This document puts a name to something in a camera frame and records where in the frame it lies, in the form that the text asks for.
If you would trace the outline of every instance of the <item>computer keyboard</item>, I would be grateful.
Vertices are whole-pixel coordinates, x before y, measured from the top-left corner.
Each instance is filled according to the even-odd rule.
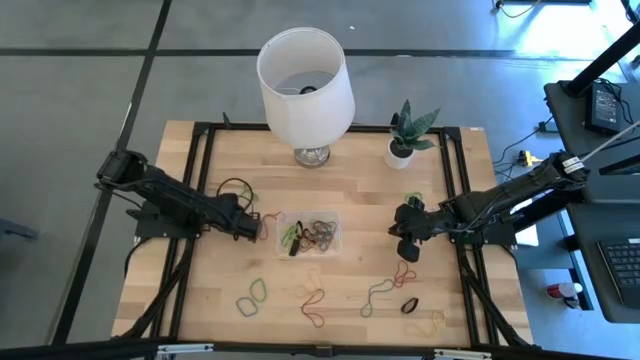
[[[598,248],[607,264],[620,301],[625,306],[640,309],[640,241],[601,241]]]

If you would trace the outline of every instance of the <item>clear plastic container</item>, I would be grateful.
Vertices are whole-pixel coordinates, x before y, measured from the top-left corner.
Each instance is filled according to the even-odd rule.
[[[296,236],[287,235],[287,232],[295,231],[298,221],[302,223],[303,229],[306,229],[303,231],[308,236],[302,237],[296,255],[290,256],[289,252]],[[311,241],[309,238],[315,238],[316,241]],[[337,211],[282,212],[278,216],[276,253],[281,258],[331,258],[340,255],[341,252],[342,224],[340,223],[340,214]]]

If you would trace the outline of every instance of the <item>wooden tabletop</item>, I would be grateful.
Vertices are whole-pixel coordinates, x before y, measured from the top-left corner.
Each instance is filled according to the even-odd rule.
[[[169,121],[158,153],[156,165],[178,179],[184,171],[193,124]],[[463,128],[462,139],[471,188],[495,186],[484,131]],[[436,136],[432,140],[438,143]],[[223,180],[240,177],[258,195],[255,209],[262,214],[335,210],[342,221],[343,249],[333,260],[278,258],[274,221],[266,225],[269,237],[255,244],[242,238],[233,241],[217,231],[205,233],[196,242],[179,337],[252,343],[468,346],[460,275],[446,235],[421,246],[420,260],[409,265],[417,279],[375,294],[372,316],[360,315],[369,288],[393,278],[400,260],[398,239],[387,234],[395,208],[409,192],[421,192],[431,210],[447,198],[437,148],[417,152],[406,169],[392,170],[383,158],[388,141],[386,133],[347,133],[331,146],[331,159],[324,167],[308,170],[296,165],[292,150],[269,131],[216,131],[207,194],[214,195]],[[459,192],[455,152],[452,144],[449,147]],[[198,169],[196,166],[193,187]],[[241,191],[237,185],[225,189]],[[114,335],[129,329],[156,295],[167,244],[167,239],[154,239],[132,257]],[[483,251],[494,302],[519,335],[531,341],[512,257],[500,247],[485,246]],[[258,303],[255,316],[245,318],[236,300],[249,296],[249,286],[257,278],[264,279],[267,300]],[[321,328],[314,327],[300,309],[309,298],[303,289],[318,286],[326,295],[308,311],[324,317]],[[412,297],[420,299],[417,310],[402,314],[400,307]],[[475,300],[481,340],[487,341],[482,307]],[[168,333],[172,303],[170,298],[163,334]]]

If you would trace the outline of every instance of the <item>silver lamp base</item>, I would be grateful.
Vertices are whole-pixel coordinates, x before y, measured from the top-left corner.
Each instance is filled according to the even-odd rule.
[[[296,162],[307,169],[317,169],[329,160],[331,151],[329,146],[315,149],[293,149],[293,157]]]

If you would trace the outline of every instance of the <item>gray floor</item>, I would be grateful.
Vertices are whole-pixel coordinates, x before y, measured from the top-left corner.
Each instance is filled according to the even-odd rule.
[[[160,5],[157,0],[3,1],[0,47],[144,48]],[[542,86],[572,78],[588,64],[580,59],[606,48],[611,34],[600,14],[588,6],[548,5],[508,19],[491,12],[489,0],[175,0],[160,47],[259,48],[280,30],[316,26],[352,49],[516,50],[526,57],[567,58],[348,58],[355,121],[386,124],[409,98],[417,112],[441,107],[440,125],[485,127],[498,159],[505,146],[550,116]],[[129,147],[153,160],[167,120],[219,121],[225,111],[235,122],[263,122],[255,60],[156,58]],[[0,242],[1,348],[47,339],[97,195],[95,172],[118,136],[141,64],[139,57],[0,57],[0,217],[41,233],[36,243],[15,237]],[[618,67],[607,77],[625,81]],[[561,147],[557,136],[539,135],[508,156],[528,149],[545,157]],[[134,228],[126,207],[112,201],[71,341],[110,334]],[[521,273],[538,344],[640,357],[636,327],[606,323],[598,310],[570,312],[540,298],[541,287],[558,276]],[[616,345],[606,347],[603,337]]]

